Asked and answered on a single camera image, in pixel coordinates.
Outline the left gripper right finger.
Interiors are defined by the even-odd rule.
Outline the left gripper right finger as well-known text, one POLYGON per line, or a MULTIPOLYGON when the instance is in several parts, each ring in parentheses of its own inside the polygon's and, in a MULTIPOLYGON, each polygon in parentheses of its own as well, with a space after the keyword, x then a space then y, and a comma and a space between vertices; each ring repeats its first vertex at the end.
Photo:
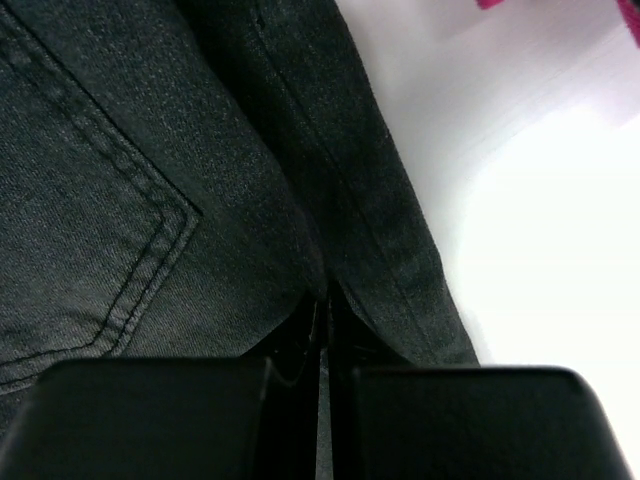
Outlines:
POLYGON ((602 406, 554 367, 419 368, 340 292, 328 305, 338 479, 627 479, 602 406))

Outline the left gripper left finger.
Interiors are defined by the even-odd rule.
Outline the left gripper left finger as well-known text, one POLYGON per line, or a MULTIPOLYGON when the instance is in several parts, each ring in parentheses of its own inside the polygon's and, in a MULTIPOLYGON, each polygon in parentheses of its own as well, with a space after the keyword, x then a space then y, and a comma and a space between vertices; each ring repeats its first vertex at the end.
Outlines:
POLYGON ((237 358, 75 360, 32 388, 5 479, 311 479, 320 306, 237 358))

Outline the black trousers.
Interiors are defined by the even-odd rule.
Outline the black trousers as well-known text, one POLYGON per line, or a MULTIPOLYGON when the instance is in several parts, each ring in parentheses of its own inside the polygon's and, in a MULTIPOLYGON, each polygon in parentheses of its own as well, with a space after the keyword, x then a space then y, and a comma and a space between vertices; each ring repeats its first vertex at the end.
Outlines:
POLYGON ((412 365, 476 364, 335 2, 2 3, 1 446, 59 363, 237 358, 311 299, 338 479, 335 292, 412 365))

